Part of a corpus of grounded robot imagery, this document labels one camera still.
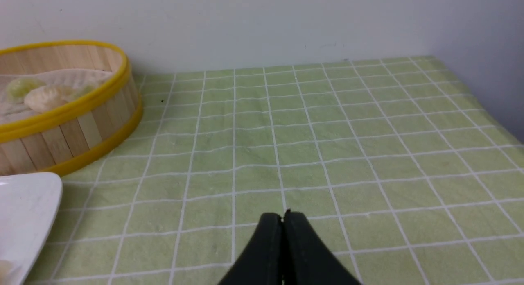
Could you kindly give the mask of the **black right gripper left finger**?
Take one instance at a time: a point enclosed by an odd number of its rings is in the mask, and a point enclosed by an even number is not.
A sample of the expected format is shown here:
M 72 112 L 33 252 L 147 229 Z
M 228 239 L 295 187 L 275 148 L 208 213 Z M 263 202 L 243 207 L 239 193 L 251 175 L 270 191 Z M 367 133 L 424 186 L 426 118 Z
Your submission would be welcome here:
M 280 215 L 263 213 L 248 244 L 219 285 L 282 284 L 282 235 Z

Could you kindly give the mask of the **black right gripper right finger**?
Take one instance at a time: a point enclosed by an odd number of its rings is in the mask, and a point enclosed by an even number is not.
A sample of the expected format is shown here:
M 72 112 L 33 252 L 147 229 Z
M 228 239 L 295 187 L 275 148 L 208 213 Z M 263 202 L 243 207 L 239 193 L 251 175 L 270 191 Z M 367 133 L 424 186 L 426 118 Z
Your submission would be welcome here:
M 285 285 L 361 284 L 329 251 L 305 214 L 287 210 L 283 216 L 283 232 Z

